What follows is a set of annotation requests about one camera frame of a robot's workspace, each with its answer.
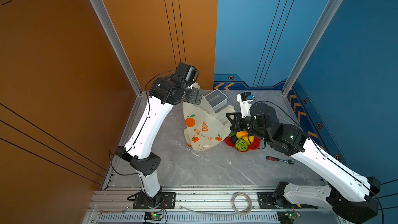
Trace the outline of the cream plastic bag orange prints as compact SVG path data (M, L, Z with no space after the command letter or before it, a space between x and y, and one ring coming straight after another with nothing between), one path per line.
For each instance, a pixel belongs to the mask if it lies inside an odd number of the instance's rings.
M184 102L182 109L186 123L184 136L187 145L194 151L210 150L231 133L231 123L226 114L235 112L232 105L224 105L216 112L209 101L202 97L199 105Z

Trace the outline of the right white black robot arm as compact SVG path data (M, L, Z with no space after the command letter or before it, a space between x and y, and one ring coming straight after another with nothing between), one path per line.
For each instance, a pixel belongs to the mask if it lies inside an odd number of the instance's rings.
M274 108L257 102L248 110L227 113L226 117L233 132L246 131L326 180L324 186L301 186L281 181L273 193L278 207L299 204L331 209L354 224L362 224L378 215L381 206L376 195L380 191L380 181L362 176L340 163L298 126L280 123Z

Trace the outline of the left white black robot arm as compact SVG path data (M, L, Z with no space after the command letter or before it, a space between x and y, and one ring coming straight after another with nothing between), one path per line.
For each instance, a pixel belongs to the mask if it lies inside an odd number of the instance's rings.
M157 168L161 158L152 152L157 133L172 108L186 102L200 105L203 93L193 87L200 72L191 65L179 63L168 75L156 75L147 91L147 105L131 138L124 146L116 148L110 155L128 162L139 176L142 189L138 194L151 208L162 204L162 187L159 184Z

